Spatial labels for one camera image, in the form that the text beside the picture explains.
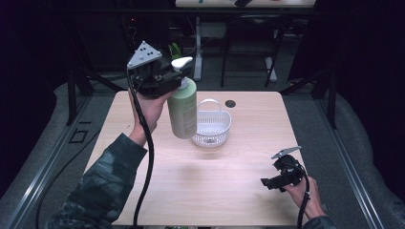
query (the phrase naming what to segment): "cable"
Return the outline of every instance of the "cable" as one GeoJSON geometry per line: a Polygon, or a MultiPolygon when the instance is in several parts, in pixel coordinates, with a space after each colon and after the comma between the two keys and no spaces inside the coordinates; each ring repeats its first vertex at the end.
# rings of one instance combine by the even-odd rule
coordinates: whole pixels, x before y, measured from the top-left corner
{"type": "Polygon", "coordinates": [[[154,164],[154,159],[155,159],[155,149],[154,149],[152,134],[149,130],[148,124],[143,115],[142,109],[140,107],[140,104],[139,104],[139,101],[137,98],[137,92],[138,92],[138,89],[140,88],[141,84],[139,84],[139,86],[137,87],[137,90],[135,91],[133,81],[131,80],[131,76],[128,72],[127,72],[127,80],[128,80],[128,85],[129,85],[129,88],[131,91],[131,95],[134,98],[134,105],[135,105],[135,108],[138,113],[139,123],[142,126],[143,131],[145,132],[146,141],[148,142],[148,149],[149,149],[149,162],[148,162],[148,169],[146,171],[145,183],[144,183],[142,191],[140,193],[137,208],[135,209],[135,213],[134,213],[133,229],[137,229],[140,206],[142,205],[143,199],[145,198],[145,195],[148,190],[149,183],[150,183],[150,180],[152,177],[153,164],[154,164]]]}
{"type": "Polygon", "coordinates": [[[38,203],[38,208],[36,209],[36,215],[35,215],[35,228],[39,229],[39,215],[41,213],[41,207],[42,207],[42,202],[45,199],[45,196],[48,194],[48,192],[50,191],[51,187],[53,186],[54,182],[59,178],[59,176],[63,173],[63,171],[65,171],[66,167],[68,167],[72,161],[74,161],[74,159],[77,158],[77,156],[79,156],[84,149],[86,149],[86,147],[96,138],[96,136],[101,132],[101,130],[98,130],[92,137],[92,139],[90,139],[86,145],[83,146],[83,148],[81,148],[63,167],[62,169],[56,174],[56,176],[53,178],[53,180],[51,181],[51,183],[48,185],[48,187],[45,189],[42,197],[39,200],[38,203]]]}
{"type": "Polygon", "coordinates": [[[305,208],[307,207],[307,203],[309,200],[309,179],[308,179],[307,172],[305,171],[305,169],[302,166],[296,166],[296,165],[288,164],[288,163],[286,163],[286,165],[292,166],[292,167],[298,169],[304,175],[304,178],[306,180],[306,191],[304,193],[304,198],[301,203],[301,207],[300,207],[300,211],[298,213],[298,219],[297,219],[297,228],[301,229],[303,226],[303,217],[304,217],[304,213],[305,213],[305,208]]]}

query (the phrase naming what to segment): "white plastic basket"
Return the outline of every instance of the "white plastic basket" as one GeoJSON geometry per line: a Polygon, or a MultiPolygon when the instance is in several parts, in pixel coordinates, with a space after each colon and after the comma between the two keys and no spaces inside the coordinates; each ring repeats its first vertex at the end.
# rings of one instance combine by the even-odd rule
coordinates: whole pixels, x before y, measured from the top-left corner
{"type": "Polygon", "coordinates": [[[228,138],[230,124],[230,114],[222,110],[217,100],[207,98],[197,107],[197,132],[192,140],[194,144],[204,148],[221,146],[228,138]],[[216,103],[218,111],[201,111],[200,106],[207,102],[216,103]]]}

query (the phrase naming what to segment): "jacket sleeve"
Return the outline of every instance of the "jacket sleeve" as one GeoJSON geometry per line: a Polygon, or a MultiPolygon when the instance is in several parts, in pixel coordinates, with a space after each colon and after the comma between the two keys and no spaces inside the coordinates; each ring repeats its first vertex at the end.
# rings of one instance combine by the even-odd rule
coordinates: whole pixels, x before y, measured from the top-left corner
{"type": "Polygon", "coordinates": [[[333,222],[328,216],[313,218],[308,221],[304,229],[336,229],[333,222]]]}
{"type": "Polygon", "coordinates": [[[47,228],[112,228],[146,150],[121,134],[83,175],[47,228]]]}

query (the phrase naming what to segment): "white cap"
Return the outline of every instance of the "white cap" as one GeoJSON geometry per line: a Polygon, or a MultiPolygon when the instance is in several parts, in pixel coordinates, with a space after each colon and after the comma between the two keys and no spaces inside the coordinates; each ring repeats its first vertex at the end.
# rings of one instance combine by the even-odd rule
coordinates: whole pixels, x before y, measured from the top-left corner
{"type": "Polygon", "coordinates": [[[179,89],[185,89],[187,85],[188,85],[187,77],[185,77],[181,80],[181,85],[179,86],[179,89]]]}
{"type": "Polygon", "coordinates": [[[188,62],[192,60],[193,57],[191,56],[175,59],[172,61],[172,67],[176,72],[178,72],[182,67],[184,67],[188,62]]]}

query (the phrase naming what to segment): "black curtain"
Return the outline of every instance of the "black curtain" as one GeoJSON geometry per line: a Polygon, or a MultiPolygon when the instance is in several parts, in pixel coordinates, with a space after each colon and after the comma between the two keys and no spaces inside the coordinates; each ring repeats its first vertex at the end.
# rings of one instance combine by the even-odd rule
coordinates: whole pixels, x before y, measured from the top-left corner
{"type": "Polygon", "coordinates": [[[346,10],[336,21],[309,21],[289,79],[328,67],[337,91],[352,105],[369,135],[374,165],[405,201],[405,21],[399,0],[317,0],[315,10],[346,10]]]}
{"type": "Polygon", "coordinates": [[[67,80],[62,30],[33,0],[4,1],[0,15],[1,185],[18,174],[48,124],[54,89],[67,80]]]}

